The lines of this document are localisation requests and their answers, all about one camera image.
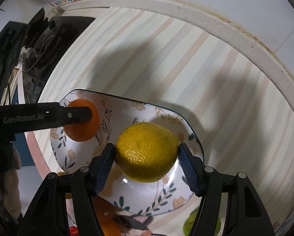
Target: floral bowl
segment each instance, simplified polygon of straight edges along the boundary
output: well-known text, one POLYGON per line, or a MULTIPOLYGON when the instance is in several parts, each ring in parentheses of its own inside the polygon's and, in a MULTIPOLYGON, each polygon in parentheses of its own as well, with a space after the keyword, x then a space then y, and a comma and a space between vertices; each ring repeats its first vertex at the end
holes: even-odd
MULTIPOLYGON (((63 127, 51 129, 53 154, 66 173, 74 173, 80 167, 89 165, 107 143, 116 143, 124 129, 143 121, 168 128, 181 143, 187 144, 193 155, 201 155, 199 140, 190 125, 172 110, 88 90, 71 91, 60 105, 67 106, 77 98, 85 98, 96 106, 101 125, 95 136, 85 142, 70 139, 63 127)), ((173 211, 184 205, 192 195, 178 159, 168 174, 154 183, 133 181, 114 163, 106 185, 99 194, 117 207, 145 216, 173 211)))

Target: striped tablecloth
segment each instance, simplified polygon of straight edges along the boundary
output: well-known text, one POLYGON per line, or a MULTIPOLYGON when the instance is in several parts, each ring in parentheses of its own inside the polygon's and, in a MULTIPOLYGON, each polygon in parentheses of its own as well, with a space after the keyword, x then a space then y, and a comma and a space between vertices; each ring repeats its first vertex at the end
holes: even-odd
MULTIPOLYGON (((294 113, 274 84, 237 50, 202 29, 156 13, 110 8, 62 57, 40 102, 73 89, 101 91, 173 109, 219 172, 247 173, 275 228, 294 208, 294 113)), ((34 133, 51 171, 49 130, 34 133)), ((183 235, 199 199, 154 217, 153 233, 183 235)))

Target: white trim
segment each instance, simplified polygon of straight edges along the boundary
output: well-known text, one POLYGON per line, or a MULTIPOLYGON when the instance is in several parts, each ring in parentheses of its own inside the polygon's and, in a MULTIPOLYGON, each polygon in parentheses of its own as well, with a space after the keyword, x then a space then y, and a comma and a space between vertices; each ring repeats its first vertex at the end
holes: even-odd
POLYGON ((198 5, 175 0, 81 0, 63 5, 58 10, 94 7, 126 7, 153 11, 200 27, 237 49, 258 66, 277 86, 294 110, 294 78, 256 37, 229 20, 198 5))
POLYGON ((84 9, 78 9, 78 10, 67 10, 67 11, 53 11, 54 14, 49 16, 48 18, 51 18, 53 16, 83 16, 83 17, 94 17, 97 18, 101 16, 103 13, 105 13, 109 8, 84 8, 84 9))
POLYGON ((18 104, 25 104, 24 85, 22 82, 22 64, 17 73, 17 90, 18 90, 18 104))

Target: flower pattern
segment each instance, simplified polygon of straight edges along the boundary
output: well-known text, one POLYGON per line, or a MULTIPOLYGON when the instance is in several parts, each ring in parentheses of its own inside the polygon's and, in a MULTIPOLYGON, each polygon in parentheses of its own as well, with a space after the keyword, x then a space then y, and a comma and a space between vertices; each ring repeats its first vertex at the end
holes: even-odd
POLYGON ((112 133, 113 126, 111 125, 111 117, 113 115, 112 110, 108 109, 107 106, 107 97, 105 95, 99 94, 100 104, 104 108, 104 119, 102 120, 101 126, 97 133, 95 134, 95 138, 98 141, 98 146, 95 147, 91 154, 91 159, 86 161, 86 164, 89 165, 93 157, 98 156, 102 153, 104 147, 108 143, 110 139, 110 135, 112 133))
POLYGON ((63 99, 63 104, 65 107, 68 107, 71 101, 68 101, 66 98, 63 99))
POLYGON ((162 182, 163 182, 164 184, 167 184, 167 183, 169 182, 169 178, 168 178, 167 175, 165 175, 165 176, 162 178, 162 182))
POLYGON ((75 153, 73 152, 72 149, 68 150, 68 157, 69 157, 71 160, 74 160, 74 159, 75 159, 75 153))
POLYGON ((51 131, 50 131, 50 135, 54 139, 58 139, 59 138, 59 135, 56 134, 56 130, 57 130, 57 128, 52 128, 51 131))
POLYGON ((133 123, 133 125, 136 124, 136 123, 139 123, 138 117, 135 117, 135 118, 133 119, 132 123, 133 123))
POLYGON ((136 109, 137 109, 138 111, 145 110, 145 106, 144 106, 143 103, 139 103, 139 102, 135 102, 135 101, 133 101, 133 102, 132 102, 132 106, 133 106, 133 107, 136 107, 136 109))
POLYGON ((148 230, 148 231, 144 231, 143 234, 141 234, 140 236, 152 236, 153 233, 152 231, 148 230))
POLYGON ((186 201, 186 199, 184 199, 183 196, 180 196, 178 199, 174 199, 173 200, 173 208, 177 209, 177 208, 183 206, 185 201, 186 201))
POLYGON ((79 90, 76 95, 77 95, 78 98, 84 98, 84 91, 79 90))
POLYGON ((177 133, 177 138, 179 139, 179 141, 181 143, 184 143, 184 134, 183 134, 183 132, 178 132, 177 133))
POLYGON ((163 109, 160 107, 155 107, 156 110, 156 116, 161 115, 161 113, 163 113, 163 109))
POLYGON ((199 150, 197 150, 196 148, 191 148, 190 151, 193 155, 200 154, 199 150))
POLYGON ((151 205, 146 208, 145 212, 144 210, 140 210, 138 212, 138 215, 145 215, 147 217, 152 216, 152 212, 159 211, 160 209, 162 209, 163 206, 168 204, 168 199, 172 198, 173 193, 175 191, 176 191, 176 187, 174 187, 174 183, 171 183, 169 187, 167 185, 163 185, 163 188, 160 191, 159 195, 157 191, 154 202, 151 203, 151 205))
POLYGON ((172 116, 168 114, 168 121, 172 124, 181 124, 180 117, 177 114, 173 114, 172 116))

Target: red object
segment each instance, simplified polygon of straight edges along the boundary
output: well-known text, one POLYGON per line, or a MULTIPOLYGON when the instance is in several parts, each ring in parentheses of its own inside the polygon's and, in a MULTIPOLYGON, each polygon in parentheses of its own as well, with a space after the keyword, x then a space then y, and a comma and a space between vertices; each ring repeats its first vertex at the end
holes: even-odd
POLYGON ((70 232, 71 236, 79 236, 76 226, 71 226, 69 228, 69 232, 70 232))

